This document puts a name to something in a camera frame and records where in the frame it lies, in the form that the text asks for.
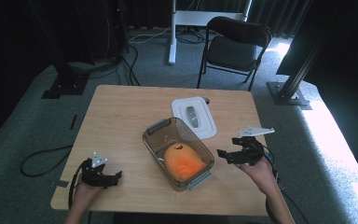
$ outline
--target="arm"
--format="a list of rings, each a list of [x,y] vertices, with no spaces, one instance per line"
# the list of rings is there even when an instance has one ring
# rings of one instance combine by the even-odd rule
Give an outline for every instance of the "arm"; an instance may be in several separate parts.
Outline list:
[[[82,223],[83,215],[86,213],[91,202],[95,196],[101,191],[101,187],[92,187],[85,183],[79,184],[76,187],[74,200],[66,217],[65,224],[79,224]]]
[[[295,223],[266,158],[262,158],[254,166],[248,164],[236,166],[250,176],[260,191],[266,194],[269,208],[280,223]]]

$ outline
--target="wooden table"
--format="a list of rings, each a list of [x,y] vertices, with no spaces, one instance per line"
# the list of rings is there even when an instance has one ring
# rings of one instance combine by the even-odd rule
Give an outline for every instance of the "wooden table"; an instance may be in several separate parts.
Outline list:
[[[142,135],[145,129],[172,117],[174,99],[202,96],[217,135],[203,139],[215,163],[212,177],[194,190],[175,191],[159,170]],[[231,143],[247,126],[260,127],[253,96],[248,91],[159,87],[99,86],[89,105],[72,152],[62,172],[70,182],[79,164],[95,151],[108,159],[106,175],[123,171],[118,186],[104,189],[90,206],[93,211],[266,216],[265,195],[251,178],[217,156],[216,149],[238,151]],[[265,145],[263,136],[258,141]],[[54,209],[68,209],[67,188],[57,187]]]

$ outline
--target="black chair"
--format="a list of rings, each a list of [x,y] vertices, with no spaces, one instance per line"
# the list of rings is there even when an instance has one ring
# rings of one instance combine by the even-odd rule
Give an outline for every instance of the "black chair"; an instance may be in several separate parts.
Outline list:
[[[218,33],[210,42],[210,32]],[[219,69],[251,78],[248,91],[252,89],[261,58],[272,39],[267,26],[227,17],[215,17],[206,27],[205,47],[200,66],[197,89],[206,68]]]

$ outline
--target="orange sponge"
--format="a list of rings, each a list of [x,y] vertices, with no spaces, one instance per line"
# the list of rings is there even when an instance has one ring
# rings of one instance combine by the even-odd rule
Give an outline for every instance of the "orange sponge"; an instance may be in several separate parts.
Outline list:
[[[205,162],[193,148],[186,144],[175,143],[168,147],[164,154],[165,166],[172,177],[185,182],[206,167]]]

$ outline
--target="chair backrest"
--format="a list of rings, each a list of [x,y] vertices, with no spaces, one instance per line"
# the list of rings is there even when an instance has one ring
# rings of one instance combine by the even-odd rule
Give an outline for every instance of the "chair backrest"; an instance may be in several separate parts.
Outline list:
[[[272,33],[267,26],[238,21],[228,17],[214,17],[207,24],[207,34],[214,30],[235,42],[257,45],[266,48],[272,39]]]

